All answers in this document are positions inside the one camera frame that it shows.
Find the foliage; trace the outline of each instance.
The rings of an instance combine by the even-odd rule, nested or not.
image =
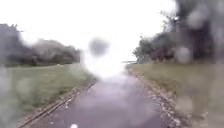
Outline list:
[[[52,65],[79,62],[80,51],[54,40],[39,40],[36,45],[24,45],[17,25],[0,24],[0,64]]]
[[[193,60],[212,60],[224,53],[224,13],[217,10],[218,1],[176,0],[175,16],[163,14],[163,32],[151,40],[141,39],[134,54],[137,58],[150,56],[153,60],[177,59],[180,48],[188,49]]]

